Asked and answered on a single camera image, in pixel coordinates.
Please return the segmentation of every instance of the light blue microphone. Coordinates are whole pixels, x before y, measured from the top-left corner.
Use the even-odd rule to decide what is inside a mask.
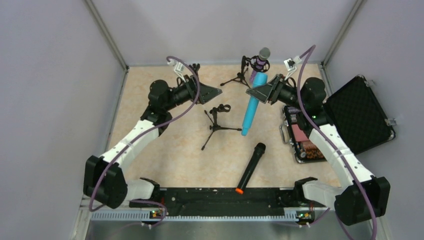
[[[263,72],[258,72],[253,80],[253,88],[262,86],[267,83],[268,75]],[[247,105],[246,114],[244,115],[243,120],[243,130],[241,131],[242,136],[246,136],[248,134],[249,129],[252,126],[253,118],[255,117],[256,108],[258,108],[259,100],[250,97],[249,105]]]

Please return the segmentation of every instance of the tabletop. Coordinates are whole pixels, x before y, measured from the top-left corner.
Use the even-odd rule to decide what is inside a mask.
[[[240,65],[201,65],[202,83],[222,89],[222,94],[205,105],[195,105],[186,115],[172,122],[165,132],[152,141],[136,157],[125,174],[125,179],[148,178],[161,187],[227,187],[235,188],[259,142],[266,151],[247,187],[293,187],[294,182],[315,177],[332,186],[339,186],[336,174],[327,162],[299,164],[294,160],[293,149],[282,142],[279,126],[283,122],[283,103],[259,103],[252,127],[247,136],[240,131],[218,130],[201,150],[211,130],[209,111],[219,104],[230,105],[230,112],[219,112],[218,124],[222,127],[241,128],[250,96],[247,87],[237,82],[225,86],[220,83],[237,75]],[[286,74],[282,64],[271,64],[268,81],[275,74]],[[299,71],[293,74],[297,81]],[[170,66],[131,67],[120,100],[114,123],[110,147],[117,144],[136,124],[148,105],[150,84],[158,79],[177,85],[176,75]],[[309,77],[321,78],[317,64],[307,64],[302,82]],[[170,111],[173,117],[186,110],[186,102]]]

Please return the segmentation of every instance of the orange microphone tip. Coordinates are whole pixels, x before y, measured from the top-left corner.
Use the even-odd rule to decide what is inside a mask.
[[[238,193],[238,194],[243,194],[244,192],[243,192],[243,190],[241,190],[240,188],[236,188],[235,189],[235,191]]]

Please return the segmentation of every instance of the black tripod base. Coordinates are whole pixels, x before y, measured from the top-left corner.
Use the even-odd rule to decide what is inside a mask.
[[[211,139],[211,137],[212,137],[212,134],[214,134],[216,131],[218,131],[218,130],[235,130],[235,131],[239,131],[239,132],[241,132],[241,131],[242,131],[242,129],[241,129],[241,128],[222,127],[222,126],[220,126],[220,125],[216,125],[216,126],[209,125],[209,129],[210,129],[210,130],[212,130],[212,132],[210,133],[210,135],[209,135],[209,137],[207,138],[207,140],[206,140],[206,142],[204,143],[204,145],[201,147],[201,150],[202,150],[202,151],[203,151],[203,150],[205,150],[205,148],[206,148],[206,144],[208,144],[209,139]]]
[[[248,82],[246,81],[246,78],[245,78],[246,72],[247,72],[247,69],[244,71],[244,73],[241,73],[241,72],[237,73],[237,77],[221,83],[220,86],[224,86],[225,84],[228,84],[228,83],[231,83],[231,82],[236,82],[236,83],[239,83],[239,84],[243,84],[243,85],[247,86],[248,88],[251,88],[249,86]]]

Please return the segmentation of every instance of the microphone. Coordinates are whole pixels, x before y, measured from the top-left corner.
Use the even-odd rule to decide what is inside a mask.
[[[249,164],[246,167],[246,170],[244,170],[243,176],[241,177],[240,182],[238,183],[237,188],[235,191],[238,194],[243,194],[246,186],[248,185],[249,179],[251,179],[251,176],[253,174],[253,171],[256,168],[256,165],[258,165],[259,159],[261,159],[262,155],[265,153],[265,144],[262,142],[258,143],[254,147],[253,155],[249,161]]]
[[[267,83],[268,75],[263,72],[258,72],[253,81],[253,88],[262,86]],[[247,105],[246,113],[244,114],[244,120],[242,125],[241,135],[246,136],[248,134],[249,129],[252,126],[253,118],[256,114],[256,109],[258,108],[259,100],[255,97],[251,96],[249,100],[249,104]]]
[[[257,56],[255,63],[251,66],[253,71],[250,75],[250,79],[249,79],[250,83],[253,83],[256,77],[256,74],[258,72],[264,71],[265,65],[269,63],[267,59],[270,57],[270,55],[271,55],[271,52],[268,47],[264,47],[259,51],[259,55]]]

